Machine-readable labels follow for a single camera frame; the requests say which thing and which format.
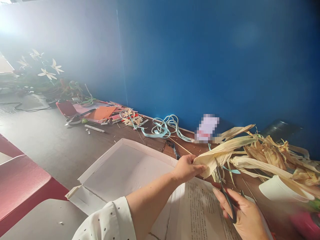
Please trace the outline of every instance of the orange paper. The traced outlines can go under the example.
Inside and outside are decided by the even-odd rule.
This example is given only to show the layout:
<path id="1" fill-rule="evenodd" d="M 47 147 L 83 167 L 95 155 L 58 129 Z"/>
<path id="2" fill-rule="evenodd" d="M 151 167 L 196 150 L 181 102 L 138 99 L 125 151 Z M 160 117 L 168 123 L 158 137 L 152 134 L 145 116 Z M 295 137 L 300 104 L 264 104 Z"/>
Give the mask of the orange paper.
<path id="1" fill-rule="evenodd" d="M 101 106 L 94 110 L 92 113 L 90 113 L 86 118 L 94 119 L 94 120 L 102 120 L 104 118 L 110 117 L 110 115 L 113 113 L 113 111 L 116 109 L 116 107 L 104 107 Z"/>

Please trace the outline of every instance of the person's left hand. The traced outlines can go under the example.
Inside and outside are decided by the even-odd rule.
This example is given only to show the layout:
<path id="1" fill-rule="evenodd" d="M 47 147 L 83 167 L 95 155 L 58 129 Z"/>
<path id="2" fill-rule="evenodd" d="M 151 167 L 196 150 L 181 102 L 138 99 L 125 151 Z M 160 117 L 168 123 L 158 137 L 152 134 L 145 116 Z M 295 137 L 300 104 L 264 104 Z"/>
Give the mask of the person's left hand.
<path id="1" fill-rule="evenodd" d="M 193 160 L 196 155 L 184 155 L 182 156 L 174 170 L 173 176 L 179 181 L 180 184 L 191 180 L 194 176 L 203 173 L 206 169 L 206 165 L 193 165 Z"/>

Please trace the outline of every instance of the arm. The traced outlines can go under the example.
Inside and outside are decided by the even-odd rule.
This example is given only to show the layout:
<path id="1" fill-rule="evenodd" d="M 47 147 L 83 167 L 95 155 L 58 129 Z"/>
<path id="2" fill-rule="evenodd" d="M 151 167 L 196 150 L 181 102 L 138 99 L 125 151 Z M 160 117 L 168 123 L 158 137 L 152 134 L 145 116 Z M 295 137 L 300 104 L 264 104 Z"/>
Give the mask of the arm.
<path id="1" fill-rule="evenodd" d="M 205 165 L 192 165 L 195 157 L 182 156 L 172 172 L 126 196 L 137 240 L 146 238 L 173 191 L 206 170 Z"/>

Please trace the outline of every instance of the white cardboard box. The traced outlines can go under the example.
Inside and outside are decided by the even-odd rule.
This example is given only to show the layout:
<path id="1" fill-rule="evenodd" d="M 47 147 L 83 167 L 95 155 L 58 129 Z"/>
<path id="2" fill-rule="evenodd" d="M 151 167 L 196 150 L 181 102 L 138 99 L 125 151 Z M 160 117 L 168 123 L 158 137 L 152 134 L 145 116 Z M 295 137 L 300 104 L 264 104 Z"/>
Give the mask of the white cardboard box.
<path id="1" fill-rule="evenodd" d="M 80 176 L 82 185 L 73 188 L 66 197 L 90 215 L 107 202 L 127 196 L 170 172 L 176 164 L 177 160 L 166 154 L 123 138 Z M 153 225 L 151 232 L 160 239 L 175 239 L 179 197 L 180 187 Z"/>

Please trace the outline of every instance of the pink chair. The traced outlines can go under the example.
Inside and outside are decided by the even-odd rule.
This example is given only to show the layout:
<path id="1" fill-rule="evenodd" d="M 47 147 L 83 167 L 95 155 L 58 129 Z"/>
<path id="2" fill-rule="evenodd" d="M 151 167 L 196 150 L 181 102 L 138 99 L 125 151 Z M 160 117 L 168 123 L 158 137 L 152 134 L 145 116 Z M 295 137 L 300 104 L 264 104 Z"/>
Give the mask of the pink chair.
<path id="1" fill-rule="evenodd" d="M 0 137 L 0 151 L 15 156 L 21 153 L 12 145 L 3 147 Z M 50 174 L 26 155 L 0 165 L 0 237 L 22 219 L 35 206 L 46 199 L 66 200 L 68 190 Z"/>
<path id="2" fill-rule="evenodd" d="M 13 158 L 24 154 L 1 134 L 0 134 L 0 152 Z"/>

